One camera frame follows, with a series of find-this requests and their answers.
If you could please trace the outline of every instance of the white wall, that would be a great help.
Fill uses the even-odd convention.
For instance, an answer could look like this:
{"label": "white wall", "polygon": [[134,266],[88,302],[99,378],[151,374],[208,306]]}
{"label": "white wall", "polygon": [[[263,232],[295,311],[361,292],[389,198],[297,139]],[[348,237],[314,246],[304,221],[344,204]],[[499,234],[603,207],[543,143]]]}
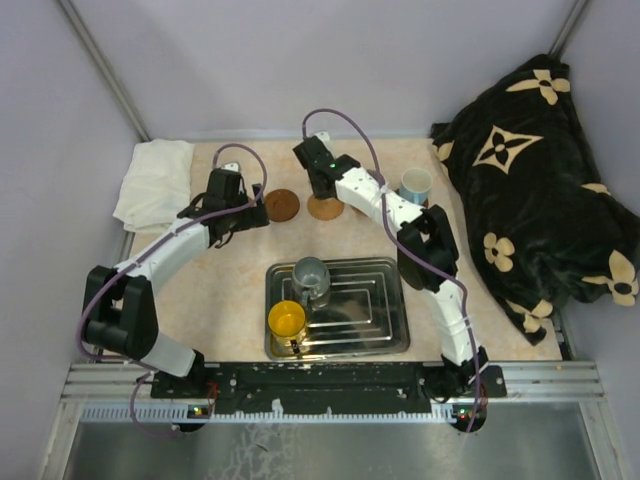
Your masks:
{"label": "white wall", "polygon": [[546,52],[572,3],[75,0],[151,135],[186,139],[298,136],[319,106],[424,135]]}
{"label": "white wall", "polygon": [[[605,185],[640,214],[640,3],[594,1],[569,46],[571,85],[581,121]],[[606,296],[567,309],[579,353],[593,358],[640,476],[640,307],[625,308]]]}
{"label": "white wall", "polygon": [[135,142],[51,0],[0,15],[0,478],[40,465]]}

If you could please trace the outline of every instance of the black pillow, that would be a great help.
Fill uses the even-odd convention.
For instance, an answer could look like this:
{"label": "black pillow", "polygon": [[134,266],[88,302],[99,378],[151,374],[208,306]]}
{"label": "black pillow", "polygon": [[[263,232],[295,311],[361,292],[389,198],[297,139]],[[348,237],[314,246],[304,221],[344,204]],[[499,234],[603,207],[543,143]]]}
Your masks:
{"label": "black pillow", "polygon": [[431,130],[476,268],[533,345],[569,296],[632,306],[638,293],[640,219],[602,184],[568,77],[536,56]]}

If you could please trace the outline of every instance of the floor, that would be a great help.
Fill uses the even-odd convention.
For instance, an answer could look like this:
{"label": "floor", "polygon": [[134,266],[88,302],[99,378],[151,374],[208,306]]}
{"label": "floor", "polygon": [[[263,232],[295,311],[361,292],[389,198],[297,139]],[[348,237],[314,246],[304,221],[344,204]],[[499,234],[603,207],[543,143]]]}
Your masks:
{"label": "floor", "polygon": [[176,440],[81,424],[66,480],[599,478],[577,405],[496,404],[477,434],[448,425],[207,425]]}
{"label": "floor", "polygon": [[[389,256],[395,247],[382,228],[347,207],[330,222],[313,218],[306,210],[311,188],[305,171],[291,151],[297,142],[250,142],[264,159],[269,172],[266,191],[288,188],[302,204],[300,212],[286,223],[238,233],[222,250],[210,249],[186,265],[156,295],[160,328],[170,337],[204,353],[210,361],[266,361],[264,352],[265,286],[267,269],[274,263],[295,261],[313,255],[321,259]],[[191,168],[192,194],[204,190],[211,159],[220,146],[197,144]],[[547,338],[530,346],[512,327],[502,310],[488,294],[473,267],[466,243],[464,215],[455,191],[430,156],[425,139],[377,140],[375,146],[387,181],[399,183],[407,168],[420,166],[431,171],[434,186],[431,204],[441,205],[449,214],[461,258],[459,278],[468,286],[469,311],[474,333],[486,347],[491,360],[557,360],[560,350],[550,322]],[[334,142],[334,152],[348,153],[370,167],[366,147],[358,140]],[[240,161],[248,183],[261,181],[260,170],[248,154],[239,150],[223,153],[220,162]],[[136,235],[133,253],[148,245],[154,235]],[[426,307],[424,292],[404,284],[411,346],[394,356],[372,360],[440,359],[436,327]]]}

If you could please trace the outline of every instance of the yellow mug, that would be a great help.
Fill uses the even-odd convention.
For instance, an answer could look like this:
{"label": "yellow mug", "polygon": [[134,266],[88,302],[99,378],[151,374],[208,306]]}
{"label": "yellow mug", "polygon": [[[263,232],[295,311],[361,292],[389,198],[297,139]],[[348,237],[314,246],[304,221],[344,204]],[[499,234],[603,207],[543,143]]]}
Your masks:
{"label": "yellow mug", "polygon": [[276,303],[267,318],[269,330],[285,347],[291,346],[293,353],[300,353],[300,344],[307,336],[307,318],[299,303],[283,300]]}

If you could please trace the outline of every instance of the white towel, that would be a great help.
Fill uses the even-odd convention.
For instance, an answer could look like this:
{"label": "white towel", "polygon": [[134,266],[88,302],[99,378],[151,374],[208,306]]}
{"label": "white towel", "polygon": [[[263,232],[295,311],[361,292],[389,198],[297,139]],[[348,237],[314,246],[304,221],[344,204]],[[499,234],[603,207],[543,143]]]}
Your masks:
{"label": "white towel", "polygon": [[160,233],[189,204],[193,149],[169,140],[136,145],[113,212],[125,230]]}

